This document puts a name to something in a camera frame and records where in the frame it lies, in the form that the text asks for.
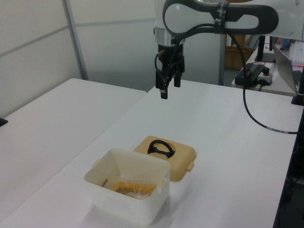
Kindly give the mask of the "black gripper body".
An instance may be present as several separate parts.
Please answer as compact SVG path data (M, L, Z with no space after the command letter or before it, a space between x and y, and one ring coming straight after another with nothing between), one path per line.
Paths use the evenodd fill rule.
M179 68L184 69L184 45L163 46L158 45L158 60L161 62L161 69Z

